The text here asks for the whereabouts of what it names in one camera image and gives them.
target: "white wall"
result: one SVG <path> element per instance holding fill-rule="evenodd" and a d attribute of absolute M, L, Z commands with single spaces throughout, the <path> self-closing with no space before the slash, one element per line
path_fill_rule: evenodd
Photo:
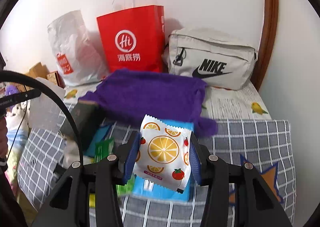
<path fill-rule="evenodd" d="M 320 202 L 320 18 L 308 0 L 279 0 L 279 23 L 259 91 L 272 118 L 288 119 L 296 170 L 294 226 Z"/>
<path fill-rule="evenodd" d="M 157 0 L 164 5 L 166 34 L 182 26 L 210 26 L 243 38 L 258 47 L 264 0 Z M 26 72 L 36 62 L 56 70 L 47 25 L 57 17 L 81 9 L 102 51 L 96 17 L 110 12 L 112 0 L 19 0 L 0 30 L 0 51 L 7 69 Z"/>

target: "wooden headboard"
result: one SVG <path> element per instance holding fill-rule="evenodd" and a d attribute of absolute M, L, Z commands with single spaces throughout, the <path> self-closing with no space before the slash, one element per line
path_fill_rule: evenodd
<path fill-rule="evenodd" d="M 264 0 L 264 21 L 258 60 L 251 76 L 251 82 L 257 90 L 261 86 L 271 58 L 277 31 L 278 9 L 279 0 Z"/>

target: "green package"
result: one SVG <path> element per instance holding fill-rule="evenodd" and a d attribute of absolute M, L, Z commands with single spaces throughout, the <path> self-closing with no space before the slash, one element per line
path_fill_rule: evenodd
<path fill-rule="evenodd" d="M 105 141 L 96 143 L 94 163 L 99 162 L 103 158 L 107 157 L 112 153 L 114 139 L 110 138 Z"/>
<path fill-rule="evenodd" d="M 107 157 L 112 153 L 114 139 L 110 138 L 105 141 L 100 141 L 96 143 L 94 163 L 99 162 L 103 158 Z M 135 176 L 132 175 L 130 180 L 126 185 L 117 185 L 117 193 L 118 195 L 127 195 L 132 192 L 134 186 Z"/>

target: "gray checkered fabric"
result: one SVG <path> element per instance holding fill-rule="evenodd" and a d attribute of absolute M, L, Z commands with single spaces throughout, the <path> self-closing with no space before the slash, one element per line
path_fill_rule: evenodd
<path fill-rule="evenodd" d="M 289 123 L 285 120 L 218 120 L 217 123 L 217 135 L 199 139 L 199 142 L 206 145 L 211 154 L 216 154 L 228 163 L 240 165 L 242 155 L 261 172 L 278 163 L 276 186 L 284 200 L 282 206 L 293 223 L 296 186 Z M 113 123 L 108 137 L 115 139 L 115 149 L 127 142 L 132 130 L 137 129 L 119 122 Z M 52 134 L 53 138 L 49 141 L 46 135 L 36 132 L 38 131 L 33 130 L 23 152 L 18 179 L 21 189 L 38 209 L 55 184 L 56 178 L 52 171 L 63 156 L 63 140 Z M 47 144 L 55 148 L 55 156 L 49 156 L 48 149 L 41 152 L 41 141 L 49 142 Z M 40 185 L 41 180 L 44 180 L 44 187 Z M 196 185 L 192 179 L 188 202 L 129 195 L 119 198 L 119 206 L 125 227 L 198 227 L 206 195 L 207 187 Z M 228 226 L 233 226 L 233 222 L 234 207 L 230 206 Z M 90 226 L 96 226 L 95 209 L 92 208 Z"/>
<path fill-rule="evenodd" d="M 60 126 L 65 118 L 60 112 Z M 36 210 L 55 186 L 57 176 L 53 171 L 62 162 L 64 147 L 60 134 L 39 128 L 31 130 L 18 166 L 18 184 Z"/>

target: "nike logo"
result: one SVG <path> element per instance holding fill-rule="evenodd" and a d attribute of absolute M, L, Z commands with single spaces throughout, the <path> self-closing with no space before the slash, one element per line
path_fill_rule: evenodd
<path fill-rule="evenodd" d="M 212 74 L 200 74 L 198 69 L 199 69 L 200 66 L 198 66 L 192 73 L 192 76 L 193 77 L 196 77 L 196 78 L 200 78 L 200 79 L 205 79 L 205 78 L 210 78 L 210 77 L 214 77 L 214 76 L 219 76 L 219 75 L 223 75 L 223 74 L 228 74 L 228 73 L 231 73 L 231 72 L 219 72 L 219 73 L 212 73 Z"/>

